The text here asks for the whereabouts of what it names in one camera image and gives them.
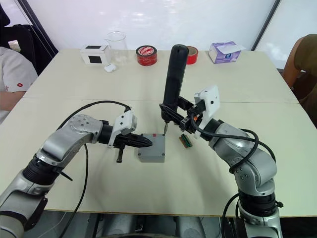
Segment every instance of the tissue box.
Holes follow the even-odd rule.
[[[233,41],[226,43],[212,43],[209,49],[209,56],[213,63],[235,62],[245,48],[235,44]]]
[[[85,46],[80,54],[86,64],[110,64],[109,46]]]

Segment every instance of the white shirt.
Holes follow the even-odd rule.
[[[27,91],[37,77],[32,63],[23,55],[0,47],[0,92]],[[0,124],[8,114],[0,110]]]

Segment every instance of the purple tissue box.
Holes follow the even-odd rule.
[[[236,62],[237,58],[245,48],[235,44],[233,41],[226,43],[212,43],[209,49],[209,56],[213,63]]]

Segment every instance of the red label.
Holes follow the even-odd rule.
[[[138,50],[139,54],[142,56],[148,56],[154,53],[154,49],[149,46],[144,46]]]

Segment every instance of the person's arm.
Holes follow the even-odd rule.
[[[24,94],[25,91],[14,93],[0,92],[0,110],[11,111]]]
[[[295,43],[288,59],[287,59],[287,62],[286,62],[286,65],[285,65],[285,68],[284,68],[284,71],[283,71],[283,78],[285,80],[285,82],[287,83],[287,85],[291,88],[293,87],[295,81],[296,81],[296,78],[298,76],[298,74],[300,73],[300,69],[297,69],[295,67],[295,53],[297,51],[297,48],[299,46],[299,44],[301,43],[302,39],[304,37],[300,38],[297,40],[297,42]]]

